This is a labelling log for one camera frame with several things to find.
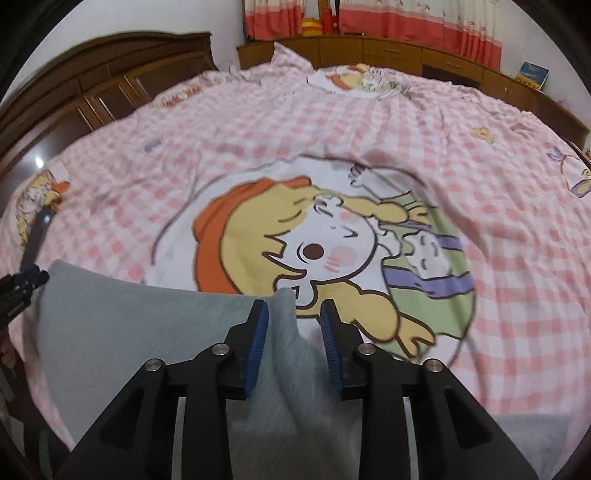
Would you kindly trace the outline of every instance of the white wall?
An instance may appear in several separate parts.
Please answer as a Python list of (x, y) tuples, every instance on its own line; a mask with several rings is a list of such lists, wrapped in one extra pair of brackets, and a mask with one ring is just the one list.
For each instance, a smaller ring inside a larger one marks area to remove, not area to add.
[(29, 57), (8, 94), (74, 45), (125, 30), (210, 31), (213, 59), (228, 71), (231, 63), (238, 66), (236, 46), (244, 43), (242, 0), (83, 0)]
[[(544, 93), (591, 128), (591, 95), (570, 62), (544, 30), (515, 3), (501, 0), (499, 6), (499, 40), (503, 42), (501, 71), (513, 77), (525, 61), (549, 69)], [(587, 148), (591, 148), (591, 135)]]

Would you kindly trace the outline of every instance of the bed sheet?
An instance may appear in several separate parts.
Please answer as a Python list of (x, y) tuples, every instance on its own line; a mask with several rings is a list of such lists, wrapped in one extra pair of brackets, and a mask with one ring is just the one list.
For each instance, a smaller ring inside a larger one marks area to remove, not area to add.
[[(270, 64), (175, 87), (48, 168), (65, 168), (69, 188), (41, 188), (63, 196), (42, 267), (61, 258), (120, 280), (257, 296), (293, 288), (310, 336), (320, 298), (352, 296), (388, 318), (348, 318), (369, 340), (444, 358), (491, 414), (564, 416), (561, 463), (591, 422), (591, 173), (530, 113), (388, 69), (314, 72), (277, 45)], [(19, 202), (0, 224), (0, 275), (20, 262)], [(274, 202), (301, 209), (273, 217)], [(241, 244), (252, 225), (263, 235)], [(307, 232), (330, 241), (345, 228), (359, 247), (323, 262)], [(413, 295), (435, 310), (412, 310)], [(73, 446), (26, 325), (13, 322), (11, 338), (35, 402)]]

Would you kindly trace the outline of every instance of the pink blush cheek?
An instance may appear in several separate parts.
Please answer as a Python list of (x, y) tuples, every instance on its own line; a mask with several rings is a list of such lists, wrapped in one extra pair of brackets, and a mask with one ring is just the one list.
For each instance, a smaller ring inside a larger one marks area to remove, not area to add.
[(355, 215), (351, 212), (340, 212), (339, 218), (344, 223), (357, 223), (361, 220), (361, 217), (359, 215)]
[(340, 267), (350, 267), (357, 260), (357, 253), (351, 247), (339, 245), (330, 250), (328, 262), (337, 264)]

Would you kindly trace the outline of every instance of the bed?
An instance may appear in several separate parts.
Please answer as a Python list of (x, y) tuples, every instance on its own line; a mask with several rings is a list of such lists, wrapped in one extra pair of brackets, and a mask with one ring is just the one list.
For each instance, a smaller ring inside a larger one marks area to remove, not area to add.
[[(45, 67), (0, 109), (0, 276), (45, 202), (59, 207), (42, 267), (291, 289), (311, 343), (333, 298), (368, 341), (451, 365), (491, 414), (563, 419), (556, 473), (591, 423), (589, 169), (474, 85), (342, 61), (340, 47), (323, 60), (324, 40), (305, 41), (312, 63), (277, 44), (270, 63), (221, 73), (209, 34), (125, 33)], [(572, 122), (563, 136), (582, 146)], [(26, 322), (11, 339), (73, 447)]]

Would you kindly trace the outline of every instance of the gray fabric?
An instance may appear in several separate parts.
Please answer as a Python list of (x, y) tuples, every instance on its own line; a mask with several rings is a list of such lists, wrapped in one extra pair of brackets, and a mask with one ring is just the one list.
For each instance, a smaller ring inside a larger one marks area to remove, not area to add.
[[(37, 346), (76, 440), (147, 359), (193, 358), (244, 322), (254, 301), (120, 282), (60, 261), (50, 277), (35, 302)], [(256, 390), (248, 402), (227, 405), (236, 480), (356, 479), (361, 402), (341, 402), (330, 389), (326, 360), (298, 334), (293, 292), (265, 300), (270, 323)], [(549, 416), (497, 421), (540, 479), (549, 479), (566, 423)]]

